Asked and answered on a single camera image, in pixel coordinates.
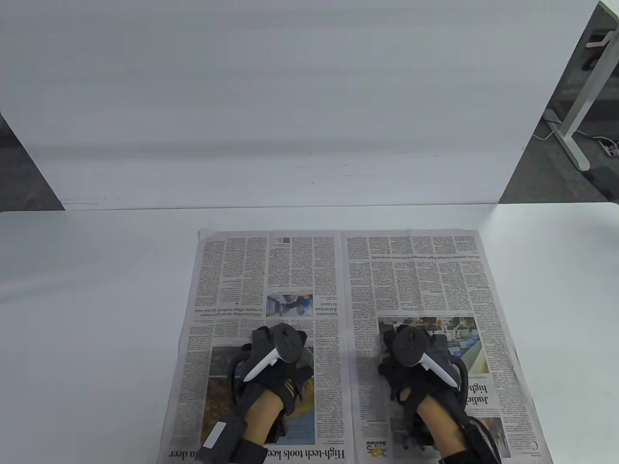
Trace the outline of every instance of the black glove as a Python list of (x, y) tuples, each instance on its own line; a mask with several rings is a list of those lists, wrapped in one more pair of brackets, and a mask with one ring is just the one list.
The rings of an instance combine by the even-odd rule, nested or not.
[[(263, 330), (266, 337), (271, 339), (271, 331), (268, 327), (260, 327), (257, 330)], [(307, 341), (307, 334), (302, 330), (297, 330), (303, 346)], [(243, 345), (242, 351), (248, 353), (251, 351), (251, 343)], [(238, 386), (238, 396), (241, 397), (241, 404), (253, 404), (264, 390), (270, 390), (275, 393), (284, 404), (284, 411), (287, 416), (290, 416), (295, 411), (295, 402), (298, 397), (301, 397), (303, 384), (312, 378), (314, 370), (310, 366), (297, 367), (297, 362), (286, 363), (281, 359), (273, 366), (267, 366), (255, 378), (249, 382), (240, 382)]]
[[(384, 358), (378, 366), (378, 373), (389, 382), (391, 401), (397, 401), (404, 406), (404, 417), (410, 423), (417, 414), (419, 404), (428, 395), (435, 397), (441, 403), (448, 402), (450, 405), (459, 404), (460, 400), (457, 390), (443, 382), (433, 371), (427, 371), (420, 364), (405, 367), (396, 359), (393, 352), (393, 341), (396, 335), (406, 327), (406, 325), (400, 325), (396, 331), (390, 330), (384, 333), (383, 341), (389, 356)], [(432, 347), (436, 340), (435, 336), (430, 336), (426, 331), (423, 332), (428, 337), (428, 346)], [(410, 393), (406, 401), (403, 402), (400, 399), (400, 394), (406, 388), (410, 389)]]

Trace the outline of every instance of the newspaper page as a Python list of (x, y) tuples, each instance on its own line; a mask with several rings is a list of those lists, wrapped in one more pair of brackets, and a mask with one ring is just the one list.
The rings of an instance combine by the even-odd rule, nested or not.
[(478, 234), (342, 232), (342, 251), (357, 462), (439, 459), (410, 442), (402, 407), (377, 374), (382, 333), (409, 324), (447, 336), (469, 371), (467, 412), (489, 429), (504, 464), (550, 464)]
[(266, 462), (353, 462), (339, 249), (338, 232), (201, 232), (159, 464), (196, 459), (231, 414), (230, 360), (254, 329), (280, 322), (308, 334), (314, 377)]

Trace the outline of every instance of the white controller handle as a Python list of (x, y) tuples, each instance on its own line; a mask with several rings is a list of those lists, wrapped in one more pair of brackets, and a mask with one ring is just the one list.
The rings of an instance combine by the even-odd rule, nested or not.
[(456, 381), (447, 373), (445, 370), (439, 366), (434, 359), (429, 357), (427, 354), (422, 354), (422, 358), (419, 361), (419, 364), (423, 366), (423, 368), (427, 371), (431, 369), (437, 376), (441, 378), (443, 382), (448, 384), (450, 387), (454, 387), (455, 389), (460, 389)]
[(250, 380), (253, 380), (254, 377), (260, 374), (260, 372), (262, 372), (262, 370), (265, 369), (269, 364), (273, 366), (278, 359), (281, 358), (279, 356), (279, 353), (277, 352), (277, 348), (273, 348), (273, 350), (269, 354), (262, 358), (260, 362), (257, 363), (254, 368), (249, 371), (249, 373), (243, 379), (243, 382), (249, 382)]

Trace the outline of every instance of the white partition panel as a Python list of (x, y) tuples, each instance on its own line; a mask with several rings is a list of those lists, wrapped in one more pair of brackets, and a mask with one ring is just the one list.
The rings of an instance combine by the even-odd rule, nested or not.
[(8, 0), (0, 111), (66, 208), (500, 198), (595, 0)]

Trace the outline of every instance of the desk leg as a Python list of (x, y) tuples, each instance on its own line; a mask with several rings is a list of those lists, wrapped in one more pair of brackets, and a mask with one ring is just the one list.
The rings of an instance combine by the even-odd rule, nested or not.
[[(587, 157), (572, 139), (572, 135), (574, 135), (574, 132), (576, 132), (578, 126), (580, 126), (589, 108), (593, 105), (593, 102), (618, 63), (619, 29), (615, 31), (606, 49), (602, 53), (602, 56), (597, 61), (595, 68), (591, 71), (591, 75), (587, 79), (587, 82), (585, 82), (578, 97), (576, 97), (576, 101), (569, 109), (567, 116), (565, 116), (563, 124), (548, 123), (550, 129), (555, 131), (555, 135), (568, 154), (569, 159), (572, 160), (580, 171), (587, 171), (591, 166)], [(544, 111), (544, 119), (548, 121), (558, 121), (555, 112), (552, 110)]]

